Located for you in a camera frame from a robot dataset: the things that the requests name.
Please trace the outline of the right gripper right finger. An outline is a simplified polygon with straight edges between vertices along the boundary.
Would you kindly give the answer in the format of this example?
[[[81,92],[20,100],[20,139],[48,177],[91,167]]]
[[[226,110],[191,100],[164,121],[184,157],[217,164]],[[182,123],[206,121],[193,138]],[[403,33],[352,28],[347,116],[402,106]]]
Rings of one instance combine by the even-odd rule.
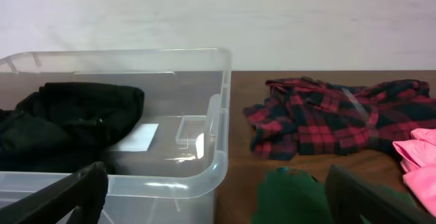
[[[434,216],[337,165],[330,167],[324,188],[336,224],[435,224]]]

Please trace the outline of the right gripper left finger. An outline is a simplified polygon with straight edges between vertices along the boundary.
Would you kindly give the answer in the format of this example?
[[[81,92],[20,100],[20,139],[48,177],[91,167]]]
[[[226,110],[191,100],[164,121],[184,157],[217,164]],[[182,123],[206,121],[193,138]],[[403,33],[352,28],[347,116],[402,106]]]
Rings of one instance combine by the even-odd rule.
[[[67,214],[68,223],[97,224],[108,192],[102,162],[83,169],[1,209],[2,224],[52,224]]]

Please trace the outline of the large black garment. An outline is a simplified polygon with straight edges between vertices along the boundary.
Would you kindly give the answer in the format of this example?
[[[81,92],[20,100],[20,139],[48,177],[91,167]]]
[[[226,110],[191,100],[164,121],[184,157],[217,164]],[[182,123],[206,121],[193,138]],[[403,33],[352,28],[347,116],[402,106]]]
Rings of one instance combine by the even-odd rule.
[[[132,86],[52,82],[1,111],[1,170],[75,172],[100,161],[143,113]]]

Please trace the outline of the pink garment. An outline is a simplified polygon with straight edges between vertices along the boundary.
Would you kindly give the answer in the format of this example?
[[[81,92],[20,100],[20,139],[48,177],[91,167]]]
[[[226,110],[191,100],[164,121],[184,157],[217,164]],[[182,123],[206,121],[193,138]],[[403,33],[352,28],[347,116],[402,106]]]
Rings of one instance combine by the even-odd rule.
[[[435,130],[414,129],[410,140],[394,141],[392,145],[402,156],[403,182],[435,216]]]

